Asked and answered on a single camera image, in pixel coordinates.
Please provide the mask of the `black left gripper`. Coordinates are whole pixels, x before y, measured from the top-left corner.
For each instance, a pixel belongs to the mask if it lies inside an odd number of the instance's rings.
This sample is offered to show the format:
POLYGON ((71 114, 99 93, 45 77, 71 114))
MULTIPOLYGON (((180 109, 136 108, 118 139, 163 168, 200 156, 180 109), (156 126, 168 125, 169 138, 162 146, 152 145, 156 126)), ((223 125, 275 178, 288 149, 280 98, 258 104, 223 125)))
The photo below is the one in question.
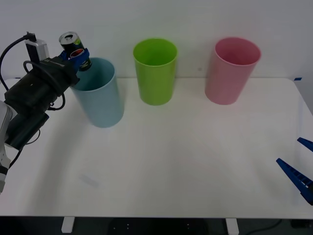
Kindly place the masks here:
POLYGON ((52 75, 58 75, 70 86, 74 86, 80 81, 76 73, 87 71, 91 67, 91 60, 87 48, 74 57, 69 57, 67 52, 63 50, 60 57, 46 58, 40 61, 40 65, 51 71, 52 75))

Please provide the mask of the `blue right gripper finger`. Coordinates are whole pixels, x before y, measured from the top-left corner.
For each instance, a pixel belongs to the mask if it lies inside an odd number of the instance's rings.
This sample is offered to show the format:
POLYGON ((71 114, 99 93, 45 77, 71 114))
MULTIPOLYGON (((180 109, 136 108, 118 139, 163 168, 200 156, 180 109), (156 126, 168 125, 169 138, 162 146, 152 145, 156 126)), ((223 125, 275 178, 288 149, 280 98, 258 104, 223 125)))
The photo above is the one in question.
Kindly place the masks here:
POLYGON ((313 205, 313 181, 287 164, 282 159, 276 160, 278 165, 300 191, 302 197, 312 206, 313 205))
POLYGON ((297 141, 313 152, 313 142, 304 138, 298 138, 297 141))

